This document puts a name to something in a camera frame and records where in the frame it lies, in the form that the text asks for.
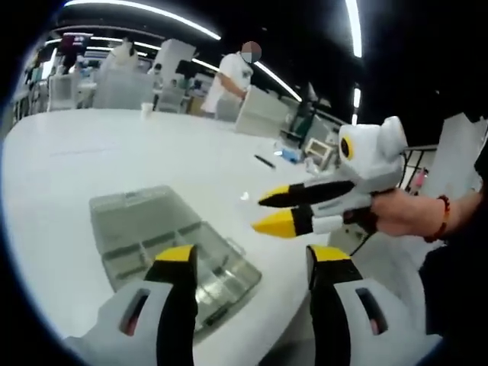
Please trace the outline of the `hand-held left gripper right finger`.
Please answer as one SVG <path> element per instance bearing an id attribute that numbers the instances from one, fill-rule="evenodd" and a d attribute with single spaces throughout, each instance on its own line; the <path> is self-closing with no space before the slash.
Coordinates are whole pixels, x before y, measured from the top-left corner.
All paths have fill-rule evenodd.
<path id="1" fill-rule="evenodd" d="M 429 337 L 402 301 L 340 249 L 307 246 L 317 365 L 417 365 Z"/>

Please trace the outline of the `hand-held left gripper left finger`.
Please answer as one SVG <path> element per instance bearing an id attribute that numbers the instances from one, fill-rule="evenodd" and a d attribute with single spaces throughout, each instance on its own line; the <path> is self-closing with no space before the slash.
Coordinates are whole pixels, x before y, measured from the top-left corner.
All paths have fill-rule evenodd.
<path id="1" fill-rule="evenodd" d="M 84 365 L 192 365 L 197 246 L 159 253 L 142 280 L 118 290 L 93 327 L 66 347 Z"/>

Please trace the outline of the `person's right hand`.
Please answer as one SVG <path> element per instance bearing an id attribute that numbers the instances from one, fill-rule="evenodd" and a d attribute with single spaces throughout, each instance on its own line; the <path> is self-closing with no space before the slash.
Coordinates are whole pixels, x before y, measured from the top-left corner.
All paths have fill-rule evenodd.
<path id="1" fill-rule="evenodd" d="M 440 228 L 444 205 L 424 196 L 412 196 L 400 189 L 373 196 L 371 212 L 377 216 L 377 230 L 390 236 L 432 236 Z"/>

